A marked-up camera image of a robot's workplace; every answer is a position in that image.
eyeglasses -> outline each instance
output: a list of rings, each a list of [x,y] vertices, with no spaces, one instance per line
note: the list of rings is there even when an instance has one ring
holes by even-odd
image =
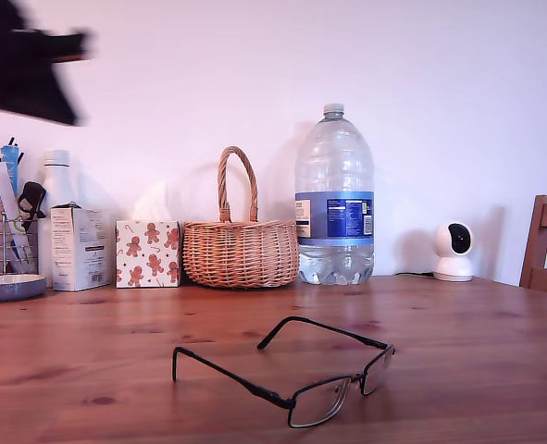
[[[341,333],[342,335],[357,339],[367,346],[380,349],[382,352],[367,363],[361,373],[335,376],[319,381],[315,384],[300,388],[293,393],[291,398],[288,399],[283,399],[275,391],[257,386],[257,384],[253,384],[243,377],[229,372],[225,368],[208,361],[206,358],[203,358],[184,347],[177,347],[172,353],[172,380],[177,380],[177,356],[179,353],[185,354],[200,363],[208,365],[211,368],[218,370],[220,373],[231,377],[236,382],[243,385],[253,395],[263,398],[264,400],[267,400],[282,409],[289,410],[288,425],[293,428],[317,426],[332,418],[341,409],[345,398],[347,397],[349,387],[351,387],[352,383],[359,383],[361,394],[363,396],[367,396],[372,394],[383,382],[386,375],[386,369],[391,363],[392,356],[396,352],[391,344],[385,344],[377,340],[356,335],[355,333],[341,330],[340,328],[326,326],[305,317],[286,317],[279,322],[263,340],[258,343],[256,346],[257,349],[265,349],[275,335],[279,333],[281,328],[290,321],[305,322],[313,326],[322,327],[336,333]]]

basket handle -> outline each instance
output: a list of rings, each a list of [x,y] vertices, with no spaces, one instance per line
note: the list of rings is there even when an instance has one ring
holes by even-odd
[[[228,157],[230,154],[236,154],[244,167],[246,168],[246,173],[248,174],[248,179],[251,182],[251,222],[256,222],[257,207],[256,207],[256,177],[255,172],[251,163],[248,161],[246,154],[237,146],[229,146],[224,150],[219,159],[219,168],[218,168],[218,202],[219,202],[219,221],[220,222],[231,222],[230,219],[230,203],[228,202],[228,193],[226,192],[226,164],[228,163]]]

wooden table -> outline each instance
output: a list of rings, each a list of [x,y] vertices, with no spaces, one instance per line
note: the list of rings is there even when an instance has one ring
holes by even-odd
[[[295,430],[287,411],[185,356],[283,396],[361,370],[370,350],[286,315],[395,344],[386,384]],[[547,294],[475,279],[359,287],[102,288],[0,303],[0,443],[547,443]]]

barcode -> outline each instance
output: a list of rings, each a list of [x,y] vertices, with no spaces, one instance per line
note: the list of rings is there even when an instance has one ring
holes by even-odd
[[[372,234],[372,216],[364,216],[364,235]]]

blue bottle label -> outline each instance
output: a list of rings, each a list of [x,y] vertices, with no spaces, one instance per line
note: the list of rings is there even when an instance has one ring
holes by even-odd
[[[374,243],[372,191],[298,192],[295,195],[295,209],[301,245]]]

